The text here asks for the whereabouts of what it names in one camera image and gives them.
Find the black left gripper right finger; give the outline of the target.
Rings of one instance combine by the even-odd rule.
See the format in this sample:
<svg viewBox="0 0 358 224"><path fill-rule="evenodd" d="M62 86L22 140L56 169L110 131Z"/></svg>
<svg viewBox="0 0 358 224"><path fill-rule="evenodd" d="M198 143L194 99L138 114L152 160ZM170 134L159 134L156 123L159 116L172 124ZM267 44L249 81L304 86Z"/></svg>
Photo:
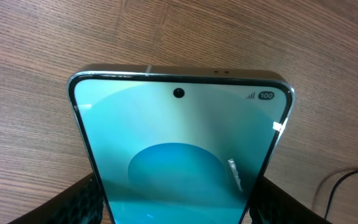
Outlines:
<svg viewBox="0 0 358 224"><path fill-rule="evenodd" d="M266 177L255 186L249 214L252 224L331 224Z"/></svg>

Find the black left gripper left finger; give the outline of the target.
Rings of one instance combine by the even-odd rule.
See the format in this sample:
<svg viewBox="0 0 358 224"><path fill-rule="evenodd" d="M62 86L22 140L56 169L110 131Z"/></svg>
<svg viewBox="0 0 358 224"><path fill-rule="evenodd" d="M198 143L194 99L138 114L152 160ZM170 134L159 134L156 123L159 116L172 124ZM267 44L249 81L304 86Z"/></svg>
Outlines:
<svg viewBox="0 0 358 224"><path fill-rule="evenodd" d="M103 196L93 173L9 224L100 224Z"/></svg>

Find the blue screen Galaxy smartphone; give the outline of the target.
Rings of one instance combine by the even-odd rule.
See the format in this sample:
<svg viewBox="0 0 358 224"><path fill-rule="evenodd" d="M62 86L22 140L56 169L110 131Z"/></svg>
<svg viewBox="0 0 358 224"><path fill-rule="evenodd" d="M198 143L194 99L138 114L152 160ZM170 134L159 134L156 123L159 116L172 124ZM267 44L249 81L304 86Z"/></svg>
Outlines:
<svg viewBox="0 0 358 224"><path fill-rule="evenodd" d="M113 223L240 223L295 91L266 70L91 64L67 94Z"/></svg>

